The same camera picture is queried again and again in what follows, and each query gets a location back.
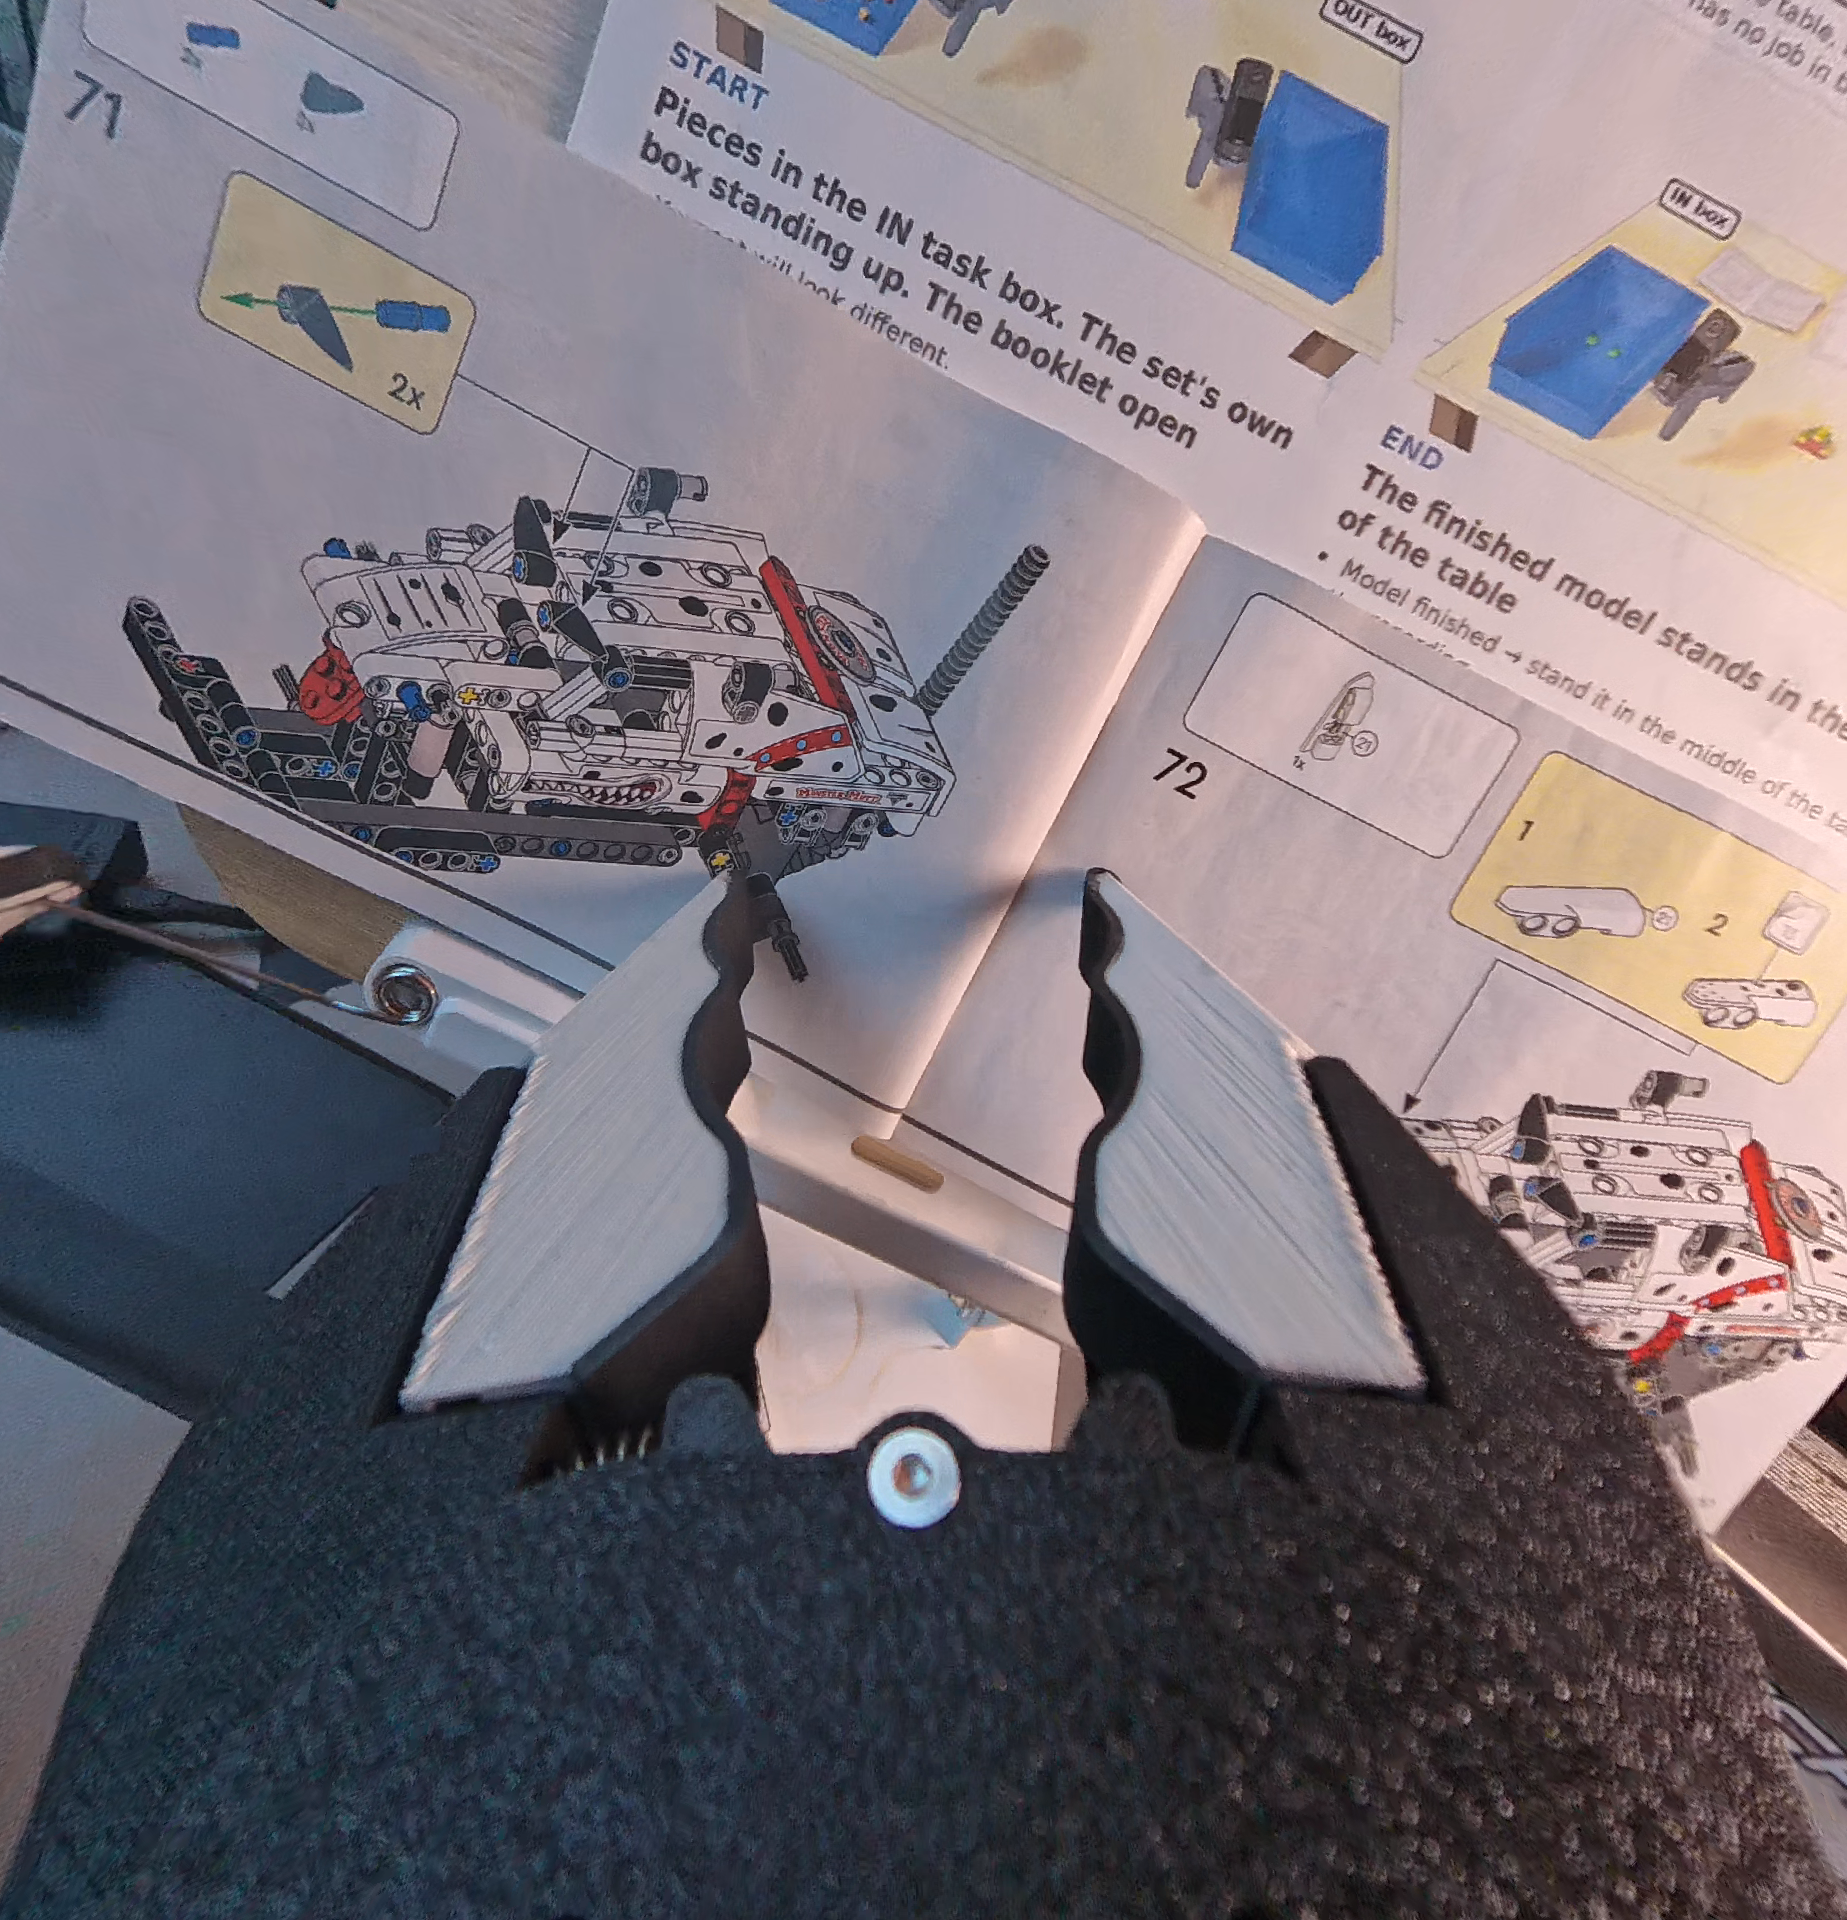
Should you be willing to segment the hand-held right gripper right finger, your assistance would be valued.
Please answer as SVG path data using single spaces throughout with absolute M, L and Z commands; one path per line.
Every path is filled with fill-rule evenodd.
M 1308 1050 L 1113 873 L 1083 901 L 1086 1135 L 1062 1306 L 1099 1372 L 1426 1388 Z

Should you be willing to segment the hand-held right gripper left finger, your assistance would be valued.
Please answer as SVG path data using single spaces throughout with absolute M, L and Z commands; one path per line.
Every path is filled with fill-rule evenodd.
M 400 1409 L 574 1388 L 662 1412 L 695 1376 L 758 1391 L 766 1234 L 726 1117 L 749 973 L 748 899 L 714 881 L 547 1033 Z

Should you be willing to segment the lego instruction booklet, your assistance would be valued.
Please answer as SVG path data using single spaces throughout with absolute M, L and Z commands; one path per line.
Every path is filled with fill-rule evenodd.
M 1723 1522 L 1847 1381 L 1847 861 L 965 385 L 828 189 L 749 246 L 368 19 L 0 4 L 0 719 L 431 923 L 470 1057 L 748 879 L 770 1204 L 1049 1337 L 1116 871 Z

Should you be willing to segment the printed task sheet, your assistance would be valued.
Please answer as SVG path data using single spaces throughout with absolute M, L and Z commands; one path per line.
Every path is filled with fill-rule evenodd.
M 1847 861 L 1847 4 L 608 4 L 569 144 Z

